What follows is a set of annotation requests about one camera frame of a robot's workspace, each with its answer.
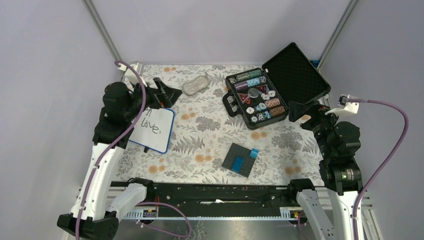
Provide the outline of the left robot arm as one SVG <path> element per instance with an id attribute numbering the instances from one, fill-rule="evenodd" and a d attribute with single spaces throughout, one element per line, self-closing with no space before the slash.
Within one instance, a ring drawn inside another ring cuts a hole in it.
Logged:
<path id="1" fill-rule="evenodd" d="M 139 177 L 107 203 L 112 175 L 142 113 L 146 109 L 170 108 L 182 94 L 180 89 L 167 86 L 158 77 L 153 81 L 155 87 L 140 82 L 129 89 L 123 82 L 114 82 L 104 90 L 81 191 L 70 212 L 61 214 L 56 223 L 77 240 L 111 240 L 130 210 L 139 203 L 144 206 L 154 203 L 153 182 Z"/>

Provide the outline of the blue framed whiteboard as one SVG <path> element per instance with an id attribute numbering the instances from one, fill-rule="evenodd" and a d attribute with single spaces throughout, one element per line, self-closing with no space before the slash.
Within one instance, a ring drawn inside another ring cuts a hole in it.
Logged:
<path id="1" fill-rule="evenodd" d="M 175 116 L 170 108 L 147 108 L 134 126 L 129 141 L 165 154 L 169 149 Z"/>

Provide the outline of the grey mesh sponge eraser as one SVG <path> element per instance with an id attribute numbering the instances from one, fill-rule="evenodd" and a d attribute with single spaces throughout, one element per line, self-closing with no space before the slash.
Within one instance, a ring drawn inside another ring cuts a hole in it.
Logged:
<path id="1" fill-rule="evenodd" d="M 188 82 L 185 82 L 182 85 L 181 90 L 184 94 L 192 96 L 198 93 L 199 91 L 207 88 L 209 84 L 209 79 L 204 75 L 200 75 Z"/>

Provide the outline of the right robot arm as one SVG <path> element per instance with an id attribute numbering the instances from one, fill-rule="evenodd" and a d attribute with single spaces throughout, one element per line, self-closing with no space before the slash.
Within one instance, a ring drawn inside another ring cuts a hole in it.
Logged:
<path id="1" fill-rule="evenodd" d="M 288 109 L 291 122 L 305 115 L 310 117 L 300 126 L 313 133 L 319 147 L 322 156 L 319 173 L 327 189 L 334 222 L 328 219 L 319 204 L 318 193 L 308 178 L 290 181 L 287 201 L 302 207 L 316 239 L 363 240 L 360 215 L 363 181 L 354 158 L 361 147 L 360 129 L 350 122 L 339 121 L 340 117 L 355 115 L 359 105 L 347 102 L 331 109 L 317 100 L 305 104 L 291 101 Z"/>

